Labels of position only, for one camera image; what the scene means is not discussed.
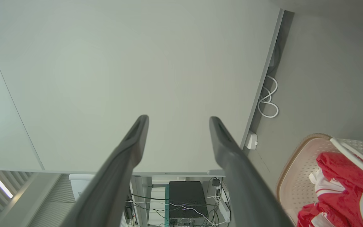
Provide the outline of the white desk leg frame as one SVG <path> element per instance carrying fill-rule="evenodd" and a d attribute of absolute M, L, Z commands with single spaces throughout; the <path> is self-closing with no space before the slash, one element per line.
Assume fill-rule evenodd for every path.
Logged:
<path fill-rule="evenodd" d="M 152 192 L 152 178 L 132 176 L 130 182 L 132 199 L 137 202 L 135 214 L 137 224 L 141 227 L 150 227 L 148 224 Z"/>

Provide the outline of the red basketball jersey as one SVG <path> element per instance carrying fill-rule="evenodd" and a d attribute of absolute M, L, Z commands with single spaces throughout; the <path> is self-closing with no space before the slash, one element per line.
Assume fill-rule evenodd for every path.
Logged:
<path fill-rule="evenodd" d="M 298 213 L 297 227 L 363 227 L 363 170 L 341 153 L 323 152 L 309 175 L 317 202 Z"/>

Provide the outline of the white power strip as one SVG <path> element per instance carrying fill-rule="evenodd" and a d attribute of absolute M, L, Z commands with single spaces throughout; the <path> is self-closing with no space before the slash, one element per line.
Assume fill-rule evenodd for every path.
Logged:
<path fill-rule="evenodd" d="M 231 222 L 231 211 L 230 211 L 229 205 L 223 199 L 220 199 L 220 201 L 219 201 L 219 211 L 223 215 L 226 223 L 230 223 Z"/>

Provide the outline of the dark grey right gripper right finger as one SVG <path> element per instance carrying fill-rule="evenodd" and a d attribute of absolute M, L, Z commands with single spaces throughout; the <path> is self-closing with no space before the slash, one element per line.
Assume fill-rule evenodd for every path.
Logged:
<path fill-rule="evenodd" d="M 225 171 L 237 227 L 294 227 L 221 119 L 210 117 L 209 128 L 215 160 Z"/>

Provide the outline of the black computer box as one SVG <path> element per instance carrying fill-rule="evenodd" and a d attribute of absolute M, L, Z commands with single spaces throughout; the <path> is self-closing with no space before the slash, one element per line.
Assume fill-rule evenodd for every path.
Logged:
<path fill-rule="evenodd" d="M 168 227 L 203 227 L 209 217 L 200 181 L 172 181 L 166 194 Z"/>

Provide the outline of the white plug box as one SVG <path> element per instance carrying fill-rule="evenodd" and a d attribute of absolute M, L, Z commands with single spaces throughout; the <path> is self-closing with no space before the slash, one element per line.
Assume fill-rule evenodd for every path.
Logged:
<path fill-rule="evenodd" d="M 248 131 L 245 145 L 249 150 L 255 150 L 258 145 L 258 135 L 252 131 Z"/>

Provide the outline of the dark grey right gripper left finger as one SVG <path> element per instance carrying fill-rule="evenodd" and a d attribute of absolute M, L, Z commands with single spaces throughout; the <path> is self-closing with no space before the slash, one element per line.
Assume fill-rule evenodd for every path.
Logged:
<path fill-rule="evenodd" d="M 140 115 L 60 227 L 119 227 L 133 169 L 142 160 L 149 117 Z"/>

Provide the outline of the white perforated laundry basket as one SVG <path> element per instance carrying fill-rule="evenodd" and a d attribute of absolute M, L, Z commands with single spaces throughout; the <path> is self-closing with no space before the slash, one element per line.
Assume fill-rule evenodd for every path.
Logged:
<path fill-rule="evenodd" d="M 318 171 L 317 157 L 323 152 L 341 153 L 329 141 L 332 136 L 312 134 L 304 138 L 292 153 L 279 178 L 276 195 L 284 211 L 297 227 L 298 213 L 317 202 L 309 175 Z"/>

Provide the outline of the white partition panel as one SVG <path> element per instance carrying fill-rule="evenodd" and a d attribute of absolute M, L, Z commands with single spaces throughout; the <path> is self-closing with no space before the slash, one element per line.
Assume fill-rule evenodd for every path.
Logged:
<path fill-rule="evenodd" d="M 266 0 L 0 0 L 0 170 L 95 173 L 140 115 L 135 174 L 243 146 L 283 10 Z"/>

